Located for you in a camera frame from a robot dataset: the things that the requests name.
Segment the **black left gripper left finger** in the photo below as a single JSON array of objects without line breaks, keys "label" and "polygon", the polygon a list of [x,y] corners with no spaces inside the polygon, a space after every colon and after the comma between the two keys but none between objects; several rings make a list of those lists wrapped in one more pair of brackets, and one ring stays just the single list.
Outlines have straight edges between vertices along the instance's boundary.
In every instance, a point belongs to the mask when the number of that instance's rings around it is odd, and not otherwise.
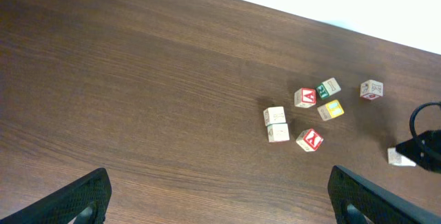
[{"label": "black left gripper left finger", "polygon": [[111,195],[109,176],[106,169],[100,167],[1,222],[102,224]]}]

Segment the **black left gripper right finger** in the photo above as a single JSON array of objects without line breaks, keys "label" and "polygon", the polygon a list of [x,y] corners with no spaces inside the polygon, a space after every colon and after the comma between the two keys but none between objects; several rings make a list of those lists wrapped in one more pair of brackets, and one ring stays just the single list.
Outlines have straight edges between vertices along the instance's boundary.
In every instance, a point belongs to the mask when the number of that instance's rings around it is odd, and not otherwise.
[{"label": "black left gripper right finger", "polygon": [[338,224],[440,222],[439,216],[341,165],[333,166],[327,189]]}]

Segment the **wooden block green letter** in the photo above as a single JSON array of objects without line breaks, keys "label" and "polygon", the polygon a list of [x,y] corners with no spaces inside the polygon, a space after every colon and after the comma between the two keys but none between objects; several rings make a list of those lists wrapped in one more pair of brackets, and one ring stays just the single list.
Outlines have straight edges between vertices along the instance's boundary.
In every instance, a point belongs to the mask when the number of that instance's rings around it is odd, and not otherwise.
[{"label": "wooden block green letter", "polygon": [[394,147],[387,149],[388,164],[400,167],[415,167],[416,163],[406,156],[396,152]]}]

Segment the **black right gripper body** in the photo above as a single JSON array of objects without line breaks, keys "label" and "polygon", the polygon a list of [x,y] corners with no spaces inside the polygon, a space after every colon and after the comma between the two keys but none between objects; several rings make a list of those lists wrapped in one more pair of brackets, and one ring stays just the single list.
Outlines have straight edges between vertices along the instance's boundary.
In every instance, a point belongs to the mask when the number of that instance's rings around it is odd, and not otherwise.
[{"label": "black right gripper body", "polygon": [[421,134],[411,132],[412,138],[396,146],[396,151],[423,169],[440,173],[440,130],[427,130]]}]

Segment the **wooden block red letter Y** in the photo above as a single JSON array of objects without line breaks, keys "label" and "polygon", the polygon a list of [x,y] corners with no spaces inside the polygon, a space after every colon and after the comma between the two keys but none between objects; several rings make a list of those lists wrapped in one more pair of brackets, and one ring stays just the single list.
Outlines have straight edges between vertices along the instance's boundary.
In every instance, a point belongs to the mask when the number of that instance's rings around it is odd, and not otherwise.
[{"label": "wooden block red letter Y", "polygon": [[296,143],[306,152],[315,152],[324,138],[314,129],[304,130],[296,139]]}]

